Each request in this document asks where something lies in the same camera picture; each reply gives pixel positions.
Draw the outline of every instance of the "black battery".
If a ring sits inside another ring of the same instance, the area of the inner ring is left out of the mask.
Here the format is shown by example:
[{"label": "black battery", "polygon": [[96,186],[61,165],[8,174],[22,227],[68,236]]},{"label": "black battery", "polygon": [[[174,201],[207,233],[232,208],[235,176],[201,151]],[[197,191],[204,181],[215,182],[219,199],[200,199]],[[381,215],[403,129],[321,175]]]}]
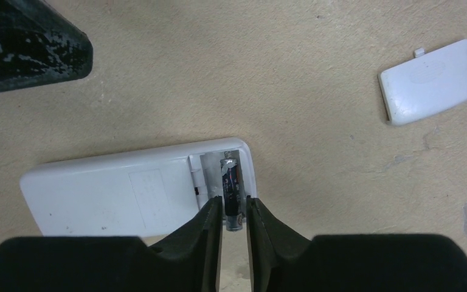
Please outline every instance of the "black battery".
[{"label": "black battery", "polygon": [[241,214],[241,194],[237,172],[237,159],[221,160],[221,174],[223,175],[224,213],[227,216]]}]

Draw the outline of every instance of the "beige carpet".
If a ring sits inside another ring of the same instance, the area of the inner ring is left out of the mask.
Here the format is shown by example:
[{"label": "beige carpet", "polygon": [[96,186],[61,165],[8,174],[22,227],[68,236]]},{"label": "beige carpet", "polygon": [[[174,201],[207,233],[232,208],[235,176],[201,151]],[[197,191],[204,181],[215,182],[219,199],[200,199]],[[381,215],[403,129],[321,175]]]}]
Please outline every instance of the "beige carpet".
[{"label": "beige carpet", "polygon": [[[0,242],[40,234],[18,184],[35,165],[237,136],[304,236],[433,232],[467,252],[467,102],[394,128],[377,80],[467,38],[467,0],[48,2],[94,69],[0,94]],[[224,234],[220,286],[249,289],[245,232]]]}]

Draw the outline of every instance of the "battery compartment cover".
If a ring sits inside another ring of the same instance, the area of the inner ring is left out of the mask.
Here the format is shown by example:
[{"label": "battery compartment cover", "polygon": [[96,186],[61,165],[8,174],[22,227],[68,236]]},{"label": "battery compartment cover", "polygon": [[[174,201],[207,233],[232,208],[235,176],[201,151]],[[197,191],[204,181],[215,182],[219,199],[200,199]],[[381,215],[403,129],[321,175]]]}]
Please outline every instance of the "battery compartment cover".
[{"label": "battery compartment cover", "polygon": [[467,40],[385,70],[379,81],[389,124],[399,126],[448,110],[467,100]]},{"label": "battery compartment cover", "polygon": [[46,236],[169,234],[223,195],[225,151],[239,162],[242,195],[256,198],[250,149],[237,138],[43,164],[20,186]]}]

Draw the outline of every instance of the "aa battery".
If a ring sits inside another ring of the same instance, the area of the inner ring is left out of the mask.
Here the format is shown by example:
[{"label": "aa battery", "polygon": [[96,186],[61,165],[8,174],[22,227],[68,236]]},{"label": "aa battery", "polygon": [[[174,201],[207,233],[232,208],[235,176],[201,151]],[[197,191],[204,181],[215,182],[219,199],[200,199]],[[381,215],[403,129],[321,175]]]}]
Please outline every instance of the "aa battery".
[{"label": "aa battery", "polygon": [[231,158],[231,153],[225,152],[221,160],[223,176],[224,213],[226,215],[226,230],[239,231],[243,228],[241,211],[241,194],[237,172],[237,159]]}]

